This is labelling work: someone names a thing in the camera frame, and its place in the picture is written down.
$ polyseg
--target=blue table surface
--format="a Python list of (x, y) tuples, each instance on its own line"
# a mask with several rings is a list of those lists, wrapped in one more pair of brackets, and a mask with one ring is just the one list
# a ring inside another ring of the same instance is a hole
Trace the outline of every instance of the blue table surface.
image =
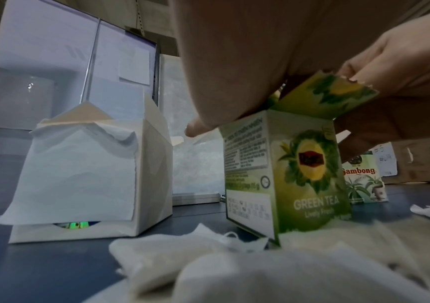
[[(354, 220), (369, 223), (411, 216), (410, 206), (430, 205), (430, 184), (387, 186), (389, 202), (353, 206)], [(183, 235), (203, 223), (217, 233), (256, 237), (225, 218), (223, 203), (178, 206), (173, 216), (147, 230), (152, 234)], [(113, 239), (8, 245), (10, 226), (0, 225), (0, 303), (79, 303), (122, 279), (108, 252)]]

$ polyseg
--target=cardboard box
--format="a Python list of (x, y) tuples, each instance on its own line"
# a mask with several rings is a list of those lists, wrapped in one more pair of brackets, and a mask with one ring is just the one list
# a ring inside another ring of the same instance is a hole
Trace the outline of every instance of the cardboard box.
[[(110, 119), (111, 118), (106, 113), (96, 108), (94, 105), (82, 103), (67, 113), (57, 116), (54, 119), (43, 121), (43, 124), (39, 125), (39, 127), (51, 125), (54, 128), (58, 128), (64, 125), (74, 124), (85, 127), (85, 123), (90, 125), (99, 125), (99, 123), (101, 123), (105, 125), (105, 127), (107, 127), (107, 125), (108, 127), (114, 127), (109, 129), (108, 133), (112, 134), (115, 138), (120, 129), (128, 129), (136, 135), (138, 145), (133, 155), (133, 161), (136, 164), (136, 169), (133, 171), (135, 193), (132, 205), (133, 212), (127, 214), (128, 220), (107, 220), (101, 222), (86, 222), (88, 221), (86, 220), (81, 222), (71, 221), (72, 223), (61, 221), (60, 224), (14, 225), (9, 243), (133, 237), (172, 214), (173, 147), (168, 135), (167, 123), (163, 115), (158, 110), (153, 100), (145, 95), (143, 119), (134, 121), (117, 121)], [(59, 145), (60, 143), (55, 142), (52, 146), (57, 147)], [(31, 152), (37, 152), (33, 151), (33, 148), (34, 145), (32, 144), (30, 148)], [(29, 162), (33, 159), (30, 155), (31, 153), (29, 152), (23, 170), (25, 170)], [(63, 163), (64, 159), (72, 156), (73, 153), (65, 154), (62, 150), (58, 161)], [(88, 166), (87, 163), (84, 163), (80, 165), (80, 167)], [(44, 167), (40, 167), (40, 170), (42, 174), (51, 174), (53, 172), (52, 170), (44, 171)], [(81, 172), (75, 177), (85, 178), (87, 174), (89, 173)], [(108, 180), (113, 180), (111, 183), (112, 185), (116, 185), (115, 180), (118, 180), (116, 178), (117, 176), (109, 167), (106, 169), (106, 176), (108, 176)], [(21, 183), (27, 180), (30, 180), (30, 176), (24, 175), (22, 171), (17, 190), (19, 190)], [(63, 188), (60, 188), (60, 183), (55, 185), (58, 186), (58, 192), (63, 192)], [(92, 185), (91, 183), (85, 182), (84, 186), (84, 190), (80, 190), (80, 192), (77, 193), (81, 195), (83, 199), (83, 195), (90, 194), (91, 190), (97, 190), (95, 184)], [(48, 188), (50, 187), (51, 184), (48, 184), (46, 188), (38, 189), (37, 194), (42, 196), (44, 193), (48, 193)], [(106, 201), (102, 201), (102, 203), (107, 203), (108, 205), (114, 203), (114, 201), (111, 201), (105, 195), (97, 194), (96, 196), (106, 198)], [(82, 218), (84, 214), (81, 212), (78, 215)]]
[(220, 127), (227, 218), (275, 241), (351, 218), (333, 119), (375, 95), (317, 72), (267, 110)]
[(430, 182), (430, 138), (392, 142), (398, 174), (383, 177), (385, 184)]
[(372, 151), (343, 163), (343, 174), (351, 204), (388, 201)]

